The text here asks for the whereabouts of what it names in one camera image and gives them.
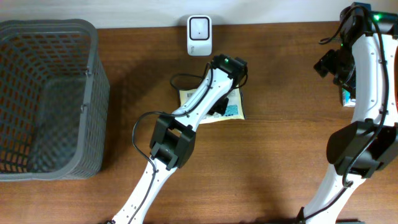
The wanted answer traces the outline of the grey plastic mesh basket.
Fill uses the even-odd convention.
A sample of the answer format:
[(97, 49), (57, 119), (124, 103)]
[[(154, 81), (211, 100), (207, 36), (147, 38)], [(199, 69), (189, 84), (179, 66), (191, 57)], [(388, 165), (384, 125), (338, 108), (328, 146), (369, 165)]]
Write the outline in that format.
[(101, 169), (110, 85), (82, 19), (1, 23), (1, 180), (89, 179)]

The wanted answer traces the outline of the white barcode scanner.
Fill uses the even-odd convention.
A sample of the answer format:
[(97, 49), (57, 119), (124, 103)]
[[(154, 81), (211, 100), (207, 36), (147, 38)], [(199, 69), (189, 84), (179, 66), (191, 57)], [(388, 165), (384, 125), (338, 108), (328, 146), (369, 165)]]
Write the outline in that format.
[(187, 19), (187, 52), (190, 56), (209, 56), (213, 48), (212, 20), (206, 15)]

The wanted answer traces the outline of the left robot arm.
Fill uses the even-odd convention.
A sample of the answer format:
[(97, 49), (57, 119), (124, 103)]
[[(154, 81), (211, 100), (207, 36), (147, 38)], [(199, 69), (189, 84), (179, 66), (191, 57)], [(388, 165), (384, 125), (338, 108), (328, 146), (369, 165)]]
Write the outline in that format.
[(168, 178), (189, 160), (195, 148), (200, 121), (211, 113), (224, 114), (228, 95), (248, 79), (247, 61), (216, 55), (205, 66), (192, 96), (172, 113), (153, 111), (157, 120), (150, 140), (150, 153), (140, 154), (146, 168), (122, 209), (110, 224), (143, 223)]

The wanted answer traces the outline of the green tissue pack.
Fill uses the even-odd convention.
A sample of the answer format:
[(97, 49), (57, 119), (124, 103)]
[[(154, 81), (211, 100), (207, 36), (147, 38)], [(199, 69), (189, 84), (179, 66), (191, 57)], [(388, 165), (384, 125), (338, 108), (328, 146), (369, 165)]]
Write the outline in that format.
[(344, 88), (341, 89), (341, 99), (343, 107), (354, 108), (356, 100), (351, 97), (351, 93)]

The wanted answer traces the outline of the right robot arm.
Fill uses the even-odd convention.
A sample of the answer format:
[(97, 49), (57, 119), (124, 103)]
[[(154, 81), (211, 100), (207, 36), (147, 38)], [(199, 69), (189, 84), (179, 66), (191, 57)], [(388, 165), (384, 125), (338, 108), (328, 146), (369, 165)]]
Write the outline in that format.
[(340, 13), (329, 50), (314, 66), (355, 99), (351, 123), (333, 133), (326, 147), (328, 168), (297, 223), (336, 223), (354, 191), (397, 157), (395, 56), (397, 15), (354, 2)]

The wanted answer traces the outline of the yellow snack bag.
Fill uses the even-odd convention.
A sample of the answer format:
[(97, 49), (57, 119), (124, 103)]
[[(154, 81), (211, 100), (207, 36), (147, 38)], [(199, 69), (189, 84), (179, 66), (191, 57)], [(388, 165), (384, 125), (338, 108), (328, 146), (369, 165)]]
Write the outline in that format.
[[(196, 89), (179, 90), (178, 95), (179, 95), (180, 105), (183, 106), (196, 91), (197, 91)], [(243, 110), (243, 99), (241, 91), (239, 89), (234, 89), (229, 93), (227, 98), (228, 98), (228, 104), (224, 115), (220, 115), (219, 113), (213, 113), (212, 115), (206, 114), (200, 121), (200, 124), (215, 123), (230, 119), (246, 119)]]

